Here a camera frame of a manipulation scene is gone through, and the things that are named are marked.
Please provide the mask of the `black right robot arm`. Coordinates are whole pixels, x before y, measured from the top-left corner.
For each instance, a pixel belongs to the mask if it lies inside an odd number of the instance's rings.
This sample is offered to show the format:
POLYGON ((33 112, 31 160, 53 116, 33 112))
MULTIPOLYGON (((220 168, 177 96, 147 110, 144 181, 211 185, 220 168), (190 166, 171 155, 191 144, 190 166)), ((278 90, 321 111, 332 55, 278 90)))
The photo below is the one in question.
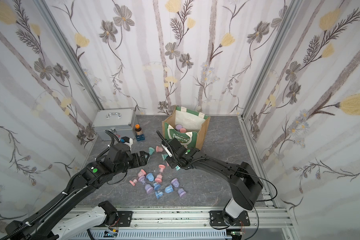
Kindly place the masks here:
POLYGON ((162 141, 162 147, 169 155, 166 162, 174 169, 185 171, 201 170, 226 181, 231 188, 232 198, 222 210, 225 228, 243 222, 243 213, 255 209, 264 184, 268 182, 259 177, 254 169, 245 162, 233 164, 203 154, 197 148, 185 148, 177 139, 166 140, 160 131, 156 131, 162 141))

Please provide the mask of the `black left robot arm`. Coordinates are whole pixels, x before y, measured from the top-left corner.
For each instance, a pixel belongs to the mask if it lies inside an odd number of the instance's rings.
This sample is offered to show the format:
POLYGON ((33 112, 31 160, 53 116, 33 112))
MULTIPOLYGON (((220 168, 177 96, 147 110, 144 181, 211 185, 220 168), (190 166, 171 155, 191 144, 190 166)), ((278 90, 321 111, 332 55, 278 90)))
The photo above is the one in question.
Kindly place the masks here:
POLYGON ((62 234, 53 229, 78 203, 111 181, 114 176, 126 174, 128 170, 143 167, 149 162, 149 153, 132 153, 132 139, 124 137, 124 142, 121 142, 113 132, 105 132, 111 138, 110 146, 95 161, 73 175, 65 189, 39 211, 23 221, 12 221, 7 225, 7 235, 3 237, 5 240, 62 238, 62 234))

